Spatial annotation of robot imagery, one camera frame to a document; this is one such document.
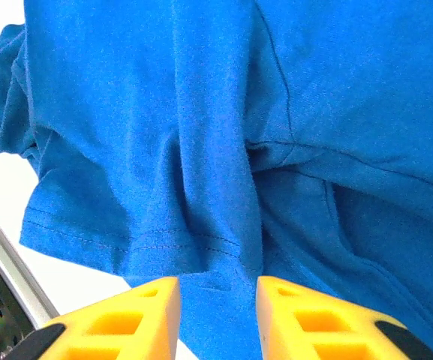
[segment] stitching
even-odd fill
[[[91,239],[88,239],[88,238],[82,238],[82,237],[76,236],[76,235],[70,235],[70,234],[67,234],[65,232],[58,231],[56,229],[51,229],[51,228],[49,228],[47,226],[44,226],[44,225],[41,225],[39,223],[35,223],[34,221],[24,220],[24,222],[28,223],[28,224],[33,224],[33,225],[35,225],[37,227],[43,228],[43,229],[48,230],[48,231],[50,231],[52,233],[56,233],[56,234],[59,234],[59,235],[68,236],[68,237],[71,237],[71,238],[74,238],[74,239],[78,239],[83,244],[90,243],[90,244],[97,245],[97,246],[99,246],[101,248],[106,248],[108,250],[116,250],[116,251],[120,251],[120,252],[122,252],[124,254],[129,254],[130,253],[130,251],[121,249],[120,247],[110,246],[110,245],[106,245],[106,244],[101,244],[100,242],[95,241],[95,240],[91,240]],[[223,254],[223,255],[227,255],[229,257],[233,257],[233,258],[237,259],[238,261],[240,261],[240,258],[237,255],[234,255],[232,253],[228,253],[226,251],[222,251],[222,250],[219,250],[219,249],[214,249],[213,247],[204,247],[204,246],[199,245],[199,244],[195,244],[195,245],[151,245],[151,246],[136,247],[134,249],[131,249],[131,251],[144,251],[144,250],[157,250],[157,249],[183,249],[183,248],[198,248],[198,249],[203,249],[203,250],[206,250],[206,251],[207,250],[208,251],[214,251],[214,252],[217,252],[217,253],[220,253],[220,254]],[[251,270],[251,271],[259,271],[259,270],[262,269],[262,266],[260,266],[258,268],[250,268],[250,267],[246,266],[245,264],[243,264],[242,262],[241,262],[241,265],[244,268],[246,268],[248,270]]]
[[[349,158],[351,158],[351,159],[353,159],[353,160],[355,160],[355,161],[357,161],[357,162],[359,162],[359,163],[361,163],[363,165],[366,165],[367,167],[371,167],[372,169],[383,171],[385,173],[388,172],[388,173],[396,174],[396,175],[399,175],[399,176],[408,177],[408,178],[417,180],[419,182],[422,182],[424,184],[427,184],[427,185],[433,187],[433,183],[431,183],[428,180],[425,180],[423,178],[419,178],[418,176],[407,174],[407,173],[396,171],[396,170],[384,169],[384,168],[375,166],[375,165],[373,165],[371,163],[367,163],[367,162],[365,162],[365,161],[357,158],[356,156],[354,156],[352,154],[348,154],[347,152],[344,152],[344,151],[335,150],[335,149],[329,148],[327,146],[314,146],[314,145],[308,145],[308,144],[303,144],[303,143],[291,143],[291,142],[283,142],[283,141],[262,141],[262,142],[256,142],[256,143],[255,142],[248,142],[248,144],[250,144],[252,146],[265,145],[265,144],[280,144],[280,145],[293,145],[293,148],[296,148],[297,146],[301,146],[303,148],[321,149],[321,150],[325,150],[327,152],[332,152],[332,153],[335,153],[335,154],[340,154],[340,155],[348,156]]]
[[[288,121],[288,128],[290,129],[290,136],[294,142],[295,140],[294,140],[294,136],[293,136],[293,126],[291,124],[291,116],[290,116],[290,86],[288,85],[286,76],[284,75],[281,61],[278,57],[278,54],[276,53],[275,42],[273,40],[273,36],[271,34],[271,31],[269,30],[268,22],[266,21],[259,4],[255,0],[253,0],[253,3],[254,3],[254,6],[256,7],[258,14],[261,17],[261,20],[263,21],[266,33],[267,33],[268,38],[269,38],[269,43],[271,45],[271,51],[272,51],[273,57],[275,58],[276,67],[278,68],[278,72],[280,73],[281,80],[283,81],[284,90],[286,91],[286,116],[287,116],[287,121]]]
[[[52,214],[52,213],[50,213],[48,211],[40,210],[38,208],[33,208],[31,206],[28,206],[28,209],[30,209],[32,211],[35,211],[35,212],[40,212],[40,213],[43,213],[43,214],[46,214],[46,215],[50,215],[50,216],[54,217],[55,219],[59,219],[61,221],[64,221],[67,224],[73,224],[73,225],[78,225],[79,226],[79,224],[77,222],[75,222],[75,221],[64,220],[64,219],[62,219],[60,217],[55,216],[54,214]],[[126,240],[129,240],[129,239],[139,239],[141,236],[145,236],[145,235],[149,235],[149,234],[188,233],[188,234],[192,234],[194,236],[202,236],[204,238],[222,240],[224,242],[227,242],[228,244],[232,244],[232,245],[235,245],[237,247],[240,247],[240,245],[238,243],[236,243],[234,241],[231,241],[231,240],[228,240],[227,238],[222,238],[220,236],[213,236],[213,235],[202,234],[202,233],[198,233],[198,232],[191,232],[191,231],[186,230],[186,229],[154,229],[154,230],[149,230],[149,231],[142,232],[142,233],[140,233],[140,234],[138,234],[136,236],[121,235],[121,234],[116,234],[114,232],[105,232],[105,231],[103,231],[101,229],[96,229],[94,227],[85,227],[85,226],[82,226],[82,229],[84,229],[84,230],[90,230],[90,231],[97,231],[97,232],[99,232],[99,233],[101,233],[103,235],[116,236],[118,238],[126,239]]]

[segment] cloth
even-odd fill
[[[182,284],[201,359],[260,357],[274,275],[433,349],[433,1],[25,0],[0,152],[39,176],[21,243]]]

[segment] yellow object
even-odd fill
[[[174,359],[180,315],[178,279],[163,277],[49,321],[66,330],[40,360]]]
[[[383,313],[276,277],[260,277],[257,319],[268,360],[408,359],[374,323]]]

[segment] seam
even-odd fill
[[[27,209],[32,210],[32,211],[35,211],[35,212],[40,212],[40,213],[42,213],[42,214],[50,215],[51,217],[53,217],[53,218],[55,218],[55,219],[58,219],[58,220],[61,220],[61,221],[64,221],[64,222],[67,223],[67,224],[73,224],[73,225],[78,225],[78,226],[80,226],[80,225],[79,225],[77,222],[75,222],[75,221],[68,221],[68,220],[65,220],[65,219],[63,219],[63,218],[61,218],[61,217],[55,216],[54,214],[52,214],[52,213],[50,213],[50,212],[48,212],[48,211],[40,210],[40,209],[38,209],[38,208],[33,208],[33,207],[31,207],[31,206],[28,206]],[[31,224],[39,225],[38,223],[33,223],[33,222],[31,222],[30,220],[27,220],[27,221],[28,221],[29,223],[31,223]],[[141,236],[150,235],[150,234],[188,233],[188,234],[191,234],[191,235],[193,235],[193,236],[202,236],[202,237],[204,237],[204,238],[210,238],[210,239],[222,240],[222,241],[224,241],[224,242],[227,242],[228,244],[232,244],[232,245],[234,245],[234,246],[237,246],[238,248],[240,247],[240,245],[239,245],[238,243],[236,243],[236,242],[234,242],[234,241],[231,241],[231,240],[228,240],[227,238],[222,238],[222,237],[220,237],[220,236],[213,236],[213,235],[202,234],[202,233],[198,233],[198,232],[191,232],[191,231],[186,230],[186,229],[153,229],[153,230],[149,230],[149,231],[142,232],[142,233],[140,233],[140,234],[138,234],[138,235],[136,235],[136,236],[129,236],[129,235],[121,235],[121,234],[117,234],[117,233],[115,233],[115,232],[106,232],[106,231],[103,231],[103,230],[101,230],[101,229],[97,229],[97,228],[94,228],[94,227],[86,227],[86,226],[80,226],[80,227],[81,227],[81,229],[83,229],[83,230],[97,231],[97,232],[99,232],[99,233],[101,233],[101,234],[103,234],[103,235],[115,236],[115,237],[118,237],[118,238],[121,238],[121,239],[126,239],[126,240],[130,240],[130,239],[135,239],[135,240],[136,240],[136,239],[139,239]]]
[[[296,148],[295,145],[291,146],[290,151],[287,153],[287,155],[284,157],[283,160],[281,160],[279,163],[277,163],[275,165],[275,167],[282,167],[284,165],[284,163],[286,163],[286,160],[290,157],[291,153],[293,152],[293,150]]]
[[[337,227],[341,227],[339,224],[338,219],[335,219],[333,216],[333,213],[330,208],[329,204],[329,191],[328,191],[329,183],[327,181],[324,182],[324,196],[326,201],[326,207],[328,211],[329,217],[332,219],[334,224]],[[425,323],[428,323],[428,318],[431,319],[431,323],[429,326],[433,329],[433,314],[430,311],[426,311],[424,307],[421,305],[420,301],[413,297],[413,294],[411,294],[410,290],[402,284],[398,278],[395,278],[391,275],[389,271],[387,271],[382,265],[374,263],[374,261],[367,259],[363,256],[357,255],[354,252],[354,249],[351,247],[349,249],[351,254],[355,256],[361,263],[371,269],[374,269],[380,276],[385,279],[385,281],[389,284],[389,286],[393,289],[393,291],[398,294],[398,296],[409,306],[415,314],[418,314],[419,318],[424,321]]]
[[[70,238],[78,239],[78,240],[80,240],[83,244],[94,244],[94,245],[97,245],[98,247],[105,248],[105,249],[112,250],[112,251],[120,251],[120,252],[122,252],[122,253],[124,253],[124,254],[129,254],[129,253],[130,253],[129,250],[124,250],[124,249],[121,249],[120,247],[111,246],[111,245],[107,245],[107,244],[101,244],[101,243],[98,242],[98,241],[91,240],[91,239],[88,239],[88,238],[82,238],[82,237],[80,237],[80,236],[70,235],[70,234],[67,234],[67,233],[65,233],[65,232],[62,232],[62,231],[59,231],[59,230],[56,230],[56,229],[51,229],[51,228],[49,228],[49,227],[47,227],[47,226],[44,226],[44,225],[41,225],[41,224],[39,224],[39,223],[35,223],[34,221],[24,220],[23,222],[24,222],[24,223],[27,223],[27,224],[35,225],[35,226],[37,226],[37,227],[40,227],[40,228],[45,229],[45,230],[47,230],[47,231],[50,231],[50,232],[52,232],[52,233],[56,233],[56,234],[59,234],[59,235],[63,235],[63,236],[67,236],[67,237],[70,237]],[[163,231],[163,230],[161,230],[161,231],[157,231],[157,233],[171,233],[171,232],[172,232],[172,230],[168,230],[168,231]],[[232,257],[232,258],[234,258],[234,259],[237,259],[238,261],[240,261],[240,264],[241,264],[244,268],[246,268],[246,269],[248,269],[248,270],[251,270],[251,271],[253,271],[253,272],[255,272],[255,271],[259,271],[259,270],[262,269],[262,267],[259,267],[259,268],[250,268],[249,266],[246,266],[245,264],[243,264],[243,263],[241,262],[241,259],[239,258],[239,256],[237,256],[237,255],[235,255],[235,254],[233,254],[233,253],[228,253],[228,252],[226,252],[226,251],[222,251],[222,250],[219,250],[219,249],[214,249],[213,247],[205,247],[205,246],[202,246],[202,245],[199,245],[199,244],[192,244],[192,245],[151,245],[151,246],[136,247],[136,248],[134,248],[134,249],[131,249],[131,252],[132,252],[132,251],[144,251],[144,250],[157,250],[157,249],[183,249],[183,248],[198,248],[198,249],[203,249],[203,250],[206,250],[206,251],[207,251],[207,250],[208,250],[208,251],[214,251],[214,252],[216,252],[216,253],[220,253],[220,254],[223,254],[223,255],[227,255],[227,256],[229,256],[229,257]]]
[[[315,145],[308,145],[308,144],[304,144],[304,143],[283,142],[283,141],[262,141],[262,142],[256,142],[256,143],[255,142],[248,142],[248,144],[250,144],[252,146],[266,145],[266,144],[293,145],[292,151],[297,146],[301,146],[303,148],[310,148],[310,149],[312,149],[312,148],[313,149],[321,149],[321,150],[324,150],[324,151],[327,151],[327,152],[332,152],[332,153],[335,153],[335,154],[340,154],[340,155],[348,156],[349,158],[351,158],[351,159],[353,159],[353,160],[355,160],[355,161],[357,161],[357,162],[359,162],[359,163],[361,163],[363,165],[366,165],[367,167],[371,167],[372,169],[383,171],[383,172],[388,172],[388,173],[392,173],[392,174],[396,174],[396,175],[403,176],[403,177],[408,177],[408,178],[417,180],[419,182],[422,182],[424,184],[427,184],[427,185],[433,187],[433,183],[431,183],[428,180],[425,180],[423,178],[419,178],[418,176],[415,176],[415,175],[412,175],[412,174],[407,174],[407,173],[396,171],[396,170],[384,169],[384,168],[375,166],[375,165],[373,165],[371,163],[365,162],[365,161],[357,158],[355,155],[348,154],[347,152],[344,152],[344,151],[335,150],[335,149],[329,148],[327,146],[315,146]]]
[[[278,72],[280,73],[281,81],[283,82],[283,85],[284,85],[284,90],[286,91],[286,116],[287,116],[287,121],[288,121],[288,127],[290,130],[290,136],[294,142],[295,140],[294,140],[294,136],[293,136],[293,125],[291,124],[291,115],[290,115],[290,86],[288,85],[286,75],[284,75],[283,66],[281,65],[281,60],[279,59],[278,54],[276,52],[275,41],[273,39],[271,31],[269,30],[268,22],[266,21],[266,18],[263,15],[263,11],[261,10],[261,7],[257,3],[257,1],[253,0],[253,3],[254,3],[254,6],[256,7],[258,14],[260,15],[261,20],[263,21],[263,24],[264,24],[264,27],[266,30],[266,34],[268,35],[269,43],[271,45],[272,55],[273,55],[273,58],[275,60],[276,67],[278,68]]]

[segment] white surface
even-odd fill
[[[0,0],[0,32],[10,23],[24,23],[23,0]],[[128,290],[120,277],[44,256],[18,244],[24,209],[37,181],[25,160],[16,155],[0,155],[0,226],[59,313],[66,314]],[[176,357],[196,358],[181,342]]]

